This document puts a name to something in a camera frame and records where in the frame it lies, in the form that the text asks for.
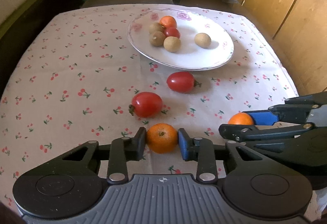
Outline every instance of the white plate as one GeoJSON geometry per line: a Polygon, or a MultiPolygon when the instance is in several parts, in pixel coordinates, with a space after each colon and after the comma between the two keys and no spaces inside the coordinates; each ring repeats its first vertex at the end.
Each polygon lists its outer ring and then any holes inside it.
{"type": "Polygon", "coordinates": [[[212,70],[226,64],[233,55],[234,44],[229,34],[215,21],[192,11],[181,9],[155,9],[131,20],[127,37],[132,46],[144,56],[158,63],[186,71],[212,70]],[[180,32],[181,48],[171,53],[163,46],[154,47],[149,42],[149,26],[166,15],[176,19],[180,32]],[[195,44],[197,33],[207,33],[211,45],[203,49],[195,44]]]}

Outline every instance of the tomato stem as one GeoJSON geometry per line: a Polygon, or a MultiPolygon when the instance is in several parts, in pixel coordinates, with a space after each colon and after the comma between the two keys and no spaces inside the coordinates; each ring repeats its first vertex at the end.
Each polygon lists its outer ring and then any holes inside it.
{"type": "Polygon", "coordinates": [[[132,104],[128,106],[128,111],[130,112],[130,114],[132,116],[134,116],[134,110],[135,110],[135,107],[132,104]]]}

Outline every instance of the orange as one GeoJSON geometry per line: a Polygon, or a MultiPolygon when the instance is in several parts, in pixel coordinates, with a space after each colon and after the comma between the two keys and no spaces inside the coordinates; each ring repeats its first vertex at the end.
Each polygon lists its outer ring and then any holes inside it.
{"type": "Polygon", "coordinates": [[[237,113],[233,115],[229,121],[228,124],[242,124],[242,125],[253,125],[253,119],[249,114],[246,114],[244,112],[237,113]]]}
{"type": "Polygon", "coordinates": [[[147,144],[153,152],[158,154],[171,152],[177,143],[177,131],[167,123],[155,124],[147,131],[147,144]]]}
{"type": "Polygon", "coordinates": [[[165,28],[168,27],[177,27],[177,23],[174,17],[166,15],[163,18],[160,19],[159,23],[164,26],[165,28]]]}

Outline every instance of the red tomato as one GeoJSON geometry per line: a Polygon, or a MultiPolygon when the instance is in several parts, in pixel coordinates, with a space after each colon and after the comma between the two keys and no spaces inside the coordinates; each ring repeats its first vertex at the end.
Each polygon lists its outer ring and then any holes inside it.
{"type": "Polygon", "coordinates": [[[177,38],[180,37],[179,31],[174,27],[166,28],[165,35],[166,35],[166,37],[177,37],[177,38]]]}
{"type": "Polygon", "coordinates": [[[148,118],[161,111],[162,100],[157,94],[152,92],[141,92],[133,97],[129,112],[141,118],[148,118]]]}
{"type": "Polygon", "coordinates": [[[177,72],[169,75],[168,87],[179,93],[188,93],[194,87],[194,77],[189,72],[177,72]]]}

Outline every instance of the tablecloth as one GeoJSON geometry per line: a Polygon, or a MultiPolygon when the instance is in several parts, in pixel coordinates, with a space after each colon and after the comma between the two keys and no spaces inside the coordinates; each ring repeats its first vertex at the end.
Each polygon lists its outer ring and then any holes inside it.
{"type": "MultiPolygon", "coordinates": [[[[109,144],[134,136],[138,128],[169,123],[191,137],[224,144],[218,128],[240,111],[266,109],[297,96],[296,89],[271,47],[245,17],[209,9],[188,9],[220,24],[235,52],[225,66],[194,72],[197,86],[179,94],[166,85],[176,70],[140,55],[128,42],[131,19],[171,5],[113,5],[59,14],[22,56],[0,103],[0,198],[15,209],[15,180],[31,168],[88,140],[109,144]],[[128,105],[138,92],[161,96],[155,118],[131,116],[128,105]]],[[[219,176],[224,177],[221,161],[219,176]]],[[[195,173],[179,149],[155,154],[148,147],[133,173],[195,173]]],[[[99,172],[106,175],[106,163],[99,172]]]]}

